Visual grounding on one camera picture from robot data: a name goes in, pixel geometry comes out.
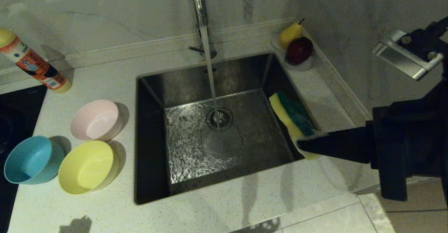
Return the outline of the green and yellow sponge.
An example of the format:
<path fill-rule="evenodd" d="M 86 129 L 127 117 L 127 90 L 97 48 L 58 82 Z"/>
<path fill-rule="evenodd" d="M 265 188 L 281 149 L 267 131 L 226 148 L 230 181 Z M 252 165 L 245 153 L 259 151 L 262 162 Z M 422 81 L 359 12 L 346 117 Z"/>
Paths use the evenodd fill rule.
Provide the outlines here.
<path fill-rule="evenodd" d="M 320 158 L 322 155 L 306 152 L 298 146 L 298 141 L 310 141 L 328 135 L 314 126 L 312 120 L 307 116 L 304 106 L 299 102 L 289 100 L 283 91 L 271 95 L 268 100 L 278 119 L 287 128 L 296 151 L 306 160 Z"/>

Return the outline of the chrome faucet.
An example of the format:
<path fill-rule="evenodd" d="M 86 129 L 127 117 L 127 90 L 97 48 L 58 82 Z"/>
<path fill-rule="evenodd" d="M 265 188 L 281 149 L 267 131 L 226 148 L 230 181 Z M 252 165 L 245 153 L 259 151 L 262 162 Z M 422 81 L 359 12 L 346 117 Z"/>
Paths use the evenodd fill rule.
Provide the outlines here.
<path fill-rule="evenodd" d="M 214 48 L 213 42 L 211 41 L 210 24 L 208 21 L 206 0 L 193 0 L 193 5 L 195 7 L 197 36 L 199 37 L 200 40 L 203 40 L 202 35 L 200 33 L 200 27 L 205 26 L 207 29 L 207 37 L 209 40 L 210 56 L 211 59 L 214 59 L 217 56 L 217 51 Z"/>

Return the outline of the blue plastic bowl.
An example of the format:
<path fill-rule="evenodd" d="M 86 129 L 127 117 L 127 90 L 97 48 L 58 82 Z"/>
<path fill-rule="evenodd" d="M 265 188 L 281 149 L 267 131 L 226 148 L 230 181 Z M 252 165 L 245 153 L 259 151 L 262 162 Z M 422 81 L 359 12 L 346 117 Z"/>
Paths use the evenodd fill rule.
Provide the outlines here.
<path fill-rule="evenodd" d="M 35 136 L 20 142 L 5 161 L 5 179 L 18 185 L 39 185 L 53 179 L 66 154 L 55 141 Z"/>

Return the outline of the orange label detergent bottle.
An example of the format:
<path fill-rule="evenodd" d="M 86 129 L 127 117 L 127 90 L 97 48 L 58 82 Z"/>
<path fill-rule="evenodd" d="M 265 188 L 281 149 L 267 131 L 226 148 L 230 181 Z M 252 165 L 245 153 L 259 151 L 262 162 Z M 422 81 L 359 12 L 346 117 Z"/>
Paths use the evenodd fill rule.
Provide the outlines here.
<path fill-rule="evenodd" d="M 13 32 L 4 28 L 0 28 L 0 54 L 3 54 L 22 71 L 58 94 L 64 94 L 72 86 L 69 79 L 45 61 Z"/>

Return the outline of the metal sink drain strainer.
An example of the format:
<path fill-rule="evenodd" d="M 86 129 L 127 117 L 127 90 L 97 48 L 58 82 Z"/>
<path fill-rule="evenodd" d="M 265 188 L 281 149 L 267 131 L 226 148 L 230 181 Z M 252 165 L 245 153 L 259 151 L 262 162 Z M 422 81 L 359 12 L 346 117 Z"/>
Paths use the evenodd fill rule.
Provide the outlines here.
<path fill-rule="evenodd" d="M 233 124 L 233 114 L 224 107 L 211 109 L 206 115 L 206 124 L 214 131 L 224 131 Z"/>

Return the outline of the stainless steel sink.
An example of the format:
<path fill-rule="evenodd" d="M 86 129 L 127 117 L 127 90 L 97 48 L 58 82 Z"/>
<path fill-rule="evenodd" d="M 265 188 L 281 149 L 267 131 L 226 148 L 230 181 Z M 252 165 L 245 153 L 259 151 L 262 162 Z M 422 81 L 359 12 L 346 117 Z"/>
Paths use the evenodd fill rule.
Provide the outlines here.
<path fill-rule="evenodd" d="M 303 105 L 275 54 L 214 63 L 212 72 L 217 106 L 233 114 L 224 131 L 206 124 L 214 109 L 206 66 L 138 78 L 136 204 L 304 159 L 269 102 L 283 91 Z"/>

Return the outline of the light wooden cabinet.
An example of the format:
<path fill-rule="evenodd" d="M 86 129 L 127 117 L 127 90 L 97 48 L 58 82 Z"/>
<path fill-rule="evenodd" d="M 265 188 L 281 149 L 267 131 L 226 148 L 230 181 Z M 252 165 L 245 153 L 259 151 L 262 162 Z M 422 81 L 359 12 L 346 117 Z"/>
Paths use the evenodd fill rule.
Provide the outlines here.
<path fill-rule="evenodd" d="M 448 206 L 439 178 L 408 184 L 405 202 L 376 195 L 397 233 L 448 233 Z"/>

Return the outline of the white fruit tray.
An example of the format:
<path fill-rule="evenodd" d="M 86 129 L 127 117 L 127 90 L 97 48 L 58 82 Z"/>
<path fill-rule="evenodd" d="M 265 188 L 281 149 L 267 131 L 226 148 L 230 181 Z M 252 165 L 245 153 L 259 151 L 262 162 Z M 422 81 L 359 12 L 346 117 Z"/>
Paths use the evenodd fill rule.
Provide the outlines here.
<path fill-rule="evenodd" d="M 313 58 L 312 57 L 309 57 L 306 61 L 304 61 L 303 63 L 301 63 L 299 65 L 292 65 L 292 64 L 290 64 L 287 61 L 287 59 L 286 59 L 287 50 L 285 48 L 281 47 L 279 42 L 278 42 L 278 35 L 275 35 L 275 36 L 273 36 L 271 38 L 271 46 L 279 54 L 281 60 L 283 62 L 285 62 L 287 67 L 290 68 L 290 69 L 293 69 L 294 71 L 306 72 L 306 71 L 309 71 L 310 69 L 312 69 L 314 67 Z"/>

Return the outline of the dark red apple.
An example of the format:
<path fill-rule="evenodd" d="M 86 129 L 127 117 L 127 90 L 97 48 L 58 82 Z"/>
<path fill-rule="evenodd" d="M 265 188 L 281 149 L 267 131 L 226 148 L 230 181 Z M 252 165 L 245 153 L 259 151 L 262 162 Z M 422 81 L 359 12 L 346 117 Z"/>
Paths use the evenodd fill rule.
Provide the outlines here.
<path fill-rule="evenodd" d="M 287 48 L 286 62 L 293 66 L 300 65 L 312 55 L 313 49 L 313 43 L 307 37 L 296 38 Z"/>

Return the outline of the yellow pear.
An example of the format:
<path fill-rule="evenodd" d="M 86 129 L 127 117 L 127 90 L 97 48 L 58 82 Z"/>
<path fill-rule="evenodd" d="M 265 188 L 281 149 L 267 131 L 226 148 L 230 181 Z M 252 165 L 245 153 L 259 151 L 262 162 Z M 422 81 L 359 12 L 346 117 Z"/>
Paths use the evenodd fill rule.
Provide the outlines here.
<path fill-rule="evenodd" d="M 303 37 L 303 26 L 301 25 L 305 19 L 292 23 L 283 30 L 278 36 L 278 44 L 281 48 L 287 49 L 290 43 L 298 38 Z"/>

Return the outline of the running water stream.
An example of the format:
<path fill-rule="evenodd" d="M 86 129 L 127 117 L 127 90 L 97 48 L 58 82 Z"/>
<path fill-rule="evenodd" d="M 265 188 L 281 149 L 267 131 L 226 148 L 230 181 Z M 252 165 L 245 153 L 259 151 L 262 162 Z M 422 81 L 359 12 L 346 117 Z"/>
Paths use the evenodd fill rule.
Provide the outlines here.
<path fill-rule="evenodd" d="M 210 83 L 210 89 L 211 89 L 211 95 L 212 95 L 212 101 L 214 105 L 214 114 L 215 117 L 219 117 L 218 112 L 218 106 L 217 106 L 217 100 L 216 100 L 216 92 L 214 87 L 214 78 L 213 78 L 213 72 L 212 72 L 212 63 L 211 63 L 211 50 L 210 50 L 210 44 L 209 44 L 209 37 L 208 37 L 208 27 L 207 26 L 200 26 L 199 27 L 200 34 L 201 34 L 201 40 L 203 42 L 203 48 L 204 48 L 204 55 L 206 59 L 206 66 L 208 71 L 208 78 Z"/>

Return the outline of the pink plastic bowl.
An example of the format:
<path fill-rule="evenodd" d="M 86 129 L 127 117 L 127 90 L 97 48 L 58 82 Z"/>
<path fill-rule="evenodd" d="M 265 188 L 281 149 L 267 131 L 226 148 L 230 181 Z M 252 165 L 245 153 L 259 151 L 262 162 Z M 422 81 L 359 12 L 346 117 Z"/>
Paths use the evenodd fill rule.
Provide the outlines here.
<path fill-rule="evenodd" d="M 79 108 L 70 124 L 71 134 L 78 140 L 108 141 L 122 129 L 123 116 L 115 102 L 95 100 Z"/>

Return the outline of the yellow plastic bowl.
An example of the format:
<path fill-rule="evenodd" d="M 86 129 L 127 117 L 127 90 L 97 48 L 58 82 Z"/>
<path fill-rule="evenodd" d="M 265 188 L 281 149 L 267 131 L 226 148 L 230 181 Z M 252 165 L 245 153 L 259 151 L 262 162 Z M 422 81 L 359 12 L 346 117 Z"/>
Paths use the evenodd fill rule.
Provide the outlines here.
<path fill-rule="evenodd" d="M 101 190 L 117 176 L 119 159 L 103 141 L 82 143 L 68 153 L 58 171 L 58 182 L 68 194 L 80 195 Z"/>

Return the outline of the black induction cooktop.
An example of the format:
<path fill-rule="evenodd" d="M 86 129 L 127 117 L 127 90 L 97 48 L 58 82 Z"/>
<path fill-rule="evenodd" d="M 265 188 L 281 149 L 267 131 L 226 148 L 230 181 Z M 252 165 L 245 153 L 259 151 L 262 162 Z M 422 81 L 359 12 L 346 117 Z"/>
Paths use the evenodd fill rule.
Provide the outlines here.
<path fill-rule="evenodd" d="M 41 85 L 0 94 L 0 233 L 8 231 L 18 190 L 6 180 L 6 159 L 16 145 L 32 137 L 46 92 Z"/>

